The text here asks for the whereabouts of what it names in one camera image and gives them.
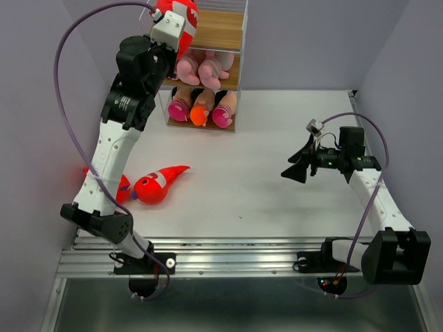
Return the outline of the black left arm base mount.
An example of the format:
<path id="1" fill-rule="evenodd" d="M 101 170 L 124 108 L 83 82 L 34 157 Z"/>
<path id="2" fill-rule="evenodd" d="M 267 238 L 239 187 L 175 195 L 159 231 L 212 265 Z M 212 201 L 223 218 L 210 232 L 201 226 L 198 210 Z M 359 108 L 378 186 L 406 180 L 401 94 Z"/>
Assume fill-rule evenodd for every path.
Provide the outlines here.
<path id="1" fill-rule="evenodd" d="M 128 289 L 131 297 L 149 301 L 162 296 L 170 286 L 170 277 L 175 274 L 177 255 L 173 252 L 155 252 L 157 262 L 144 256 L 135 259 L 122 252 L 112 252 L 109 258 L 114 263 L 115 275 L 128 276 Z"/>

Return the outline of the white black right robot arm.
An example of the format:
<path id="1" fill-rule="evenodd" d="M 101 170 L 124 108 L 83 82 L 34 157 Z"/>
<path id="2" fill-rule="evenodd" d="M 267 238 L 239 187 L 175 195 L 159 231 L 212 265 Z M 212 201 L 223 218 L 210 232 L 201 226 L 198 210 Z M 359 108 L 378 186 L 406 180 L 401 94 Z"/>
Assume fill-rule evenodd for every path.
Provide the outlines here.
<path id="1" fill-rule="evenodd" d="M 362 272 L 369 284 L 419 284 L 431 239 L 400 212 L 381 177 L 379 162 L 365 154 L 364 138 L 361 127 L 341 127 L 336 146 L 326 148 L 311 135 L 281 173 L 283 178 L 305 183 L 319 169 L 339 171 L 365 208 L 363 217 L 374 233 L 367 243 L 328 237 L 320 250 L 298 252 L 294 267 L 300 273 Z"/>

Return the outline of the red fish plush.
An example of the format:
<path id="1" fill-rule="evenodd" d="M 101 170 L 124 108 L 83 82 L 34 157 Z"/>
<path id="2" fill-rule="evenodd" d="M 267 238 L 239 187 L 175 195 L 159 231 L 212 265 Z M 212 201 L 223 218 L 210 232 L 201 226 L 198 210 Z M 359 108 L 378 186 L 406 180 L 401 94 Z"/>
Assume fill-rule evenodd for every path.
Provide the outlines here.
<path id="1" fill-rule="evenodd" d="M 171 185 L 188 169 L 190 166 L 177 165 L 142 176 L 135 182 L 131 198 L 146 205 L 161 203 L 168 195 Z"/>
<path id="2" fill-rule="evenodd" d="M 199 8 L 194 0 L 158 0 L 155 8 L 162 13 L 170 10 L 184 18 L 184 30 L 179 44 L 177 59 L 181 59 L 189 49 L 197 31 Z"/>

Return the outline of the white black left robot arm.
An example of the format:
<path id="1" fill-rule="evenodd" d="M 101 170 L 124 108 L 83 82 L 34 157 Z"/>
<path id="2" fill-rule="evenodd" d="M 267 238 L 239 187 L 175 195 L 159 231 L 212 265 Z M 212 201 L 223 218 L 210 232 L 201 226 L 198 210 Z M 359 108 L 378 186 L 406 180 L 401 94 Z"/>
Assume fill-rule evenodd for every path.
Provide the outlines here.
<path id="1" fill-rule="evenodd" d="M 147 251 L 150 243 L 134 232 L 133 217 L 116 195 L 129 155 L 155 108 L 156 94 L 174 72 L 178 52 L 178 37 L 133 36 L 120 43 L 118 73 L 100 114 L 89 171 L 73 202 L 60 211 L 79 228 L 114 244 L 140 273 L 153 267 L 154 255 Z"/>

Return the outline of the boy doll pink shorts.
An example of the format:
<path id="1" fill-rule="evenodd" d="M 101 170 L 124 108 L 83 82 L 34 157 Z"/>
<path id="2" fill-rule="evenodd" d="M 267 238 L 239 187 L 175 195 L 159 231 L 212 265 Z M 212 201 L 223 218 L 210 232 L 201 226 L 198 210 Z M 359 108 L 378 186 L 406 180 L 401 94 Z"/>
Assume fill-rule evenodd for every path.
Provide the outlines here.
<path id="1" fill-rule="evenodd" d="M 168 105 L 169 116 L 179 122 L 187 122 L 192 108 L 192 89 L 188 87 L 174 87 L 172 101 Z"/>

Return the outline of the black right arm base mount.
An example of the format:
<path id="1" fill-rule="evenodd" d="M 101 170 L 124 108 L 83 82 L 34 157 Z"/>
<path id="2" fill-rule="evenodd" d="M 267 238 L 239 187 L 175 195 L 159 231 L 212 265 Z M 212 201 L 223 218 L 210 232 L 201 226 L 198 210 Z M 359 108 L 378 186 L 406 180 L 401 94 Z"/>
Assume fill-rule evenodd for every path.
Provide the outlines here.
<path id="1" fill-rule="evenodd" d="M 339 240 L 351 244 L 351 238 L 327 237 L 317 251 L 302 251 L 296 253 L 292 268 L 299 273 L 320 273 L 317 277 L 318 287 L 326 295 L 340 297 L 347 289 L 346 273 L 357 273 L 360 270 L 333 258 L 332 249 Z"/>

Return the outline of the pink pig plush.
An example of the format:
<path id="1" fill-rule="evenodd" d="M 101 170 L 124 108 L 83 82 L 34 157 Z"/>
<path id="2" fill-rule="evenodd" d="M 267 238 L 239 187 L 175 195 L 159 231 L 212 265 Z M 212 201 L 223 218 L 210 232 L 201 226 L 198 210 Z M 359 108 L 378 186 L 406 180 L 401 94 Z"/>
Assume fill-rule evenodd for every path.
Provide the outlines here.
<path id="1" fill-rule="evenodd" d="M 198 68 L 199 61 L 194 55 L 184 55 L 177 62 L 177 77 L 185 84 L 197 86 L 200 84 Z"/>
<path id="2" fill-rule="evenodd" d="M 200 82 L 209 89 L 220 90 L 221 81 L 230 76 L 235 55 L 229 52 L 206 50 L 205 59 L 199 65 L 198 74 Z"/>

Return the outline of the boy doll orange shorts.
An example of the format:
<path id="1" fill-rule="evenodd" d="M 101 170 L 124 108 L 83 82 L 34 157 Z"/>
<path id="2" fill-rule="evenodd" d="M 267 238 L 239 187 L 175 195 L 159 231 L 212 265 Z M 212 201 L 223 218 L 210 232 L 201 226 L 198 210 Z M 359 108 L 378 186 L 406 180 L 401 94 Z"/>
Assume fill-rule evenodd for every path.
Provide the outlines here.
<path id="1" fill-rule="evenodd" d="M 205 127 L 208 116 L 215 106 L 215 92 L 211 89 L 204 89 L 195 99 L 195 103 L 190 111 L 190 119 L 193 125 Z"/>

